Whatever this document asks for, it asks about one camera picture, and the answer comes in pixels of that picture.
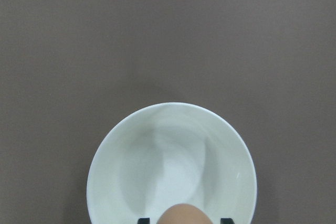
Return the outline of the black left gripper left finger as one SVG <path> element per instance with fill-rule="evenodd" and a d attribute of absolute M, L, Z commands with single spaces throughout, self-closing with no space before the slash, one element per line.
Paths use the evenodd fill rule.
<path fill-rule="evenodd" d="M 150 218 L 139 218 L 138 224 L 150 224 Z"/>

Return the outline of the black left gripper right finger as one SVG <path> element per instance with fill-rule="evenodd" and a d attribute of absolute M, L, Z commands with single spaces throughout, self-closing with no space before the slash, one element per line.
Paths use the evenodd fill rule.
<path fill-rule="evenodd" d="M 221 218 L 220 224 L 234 224 L 234 221 L 232 218 Z"/>

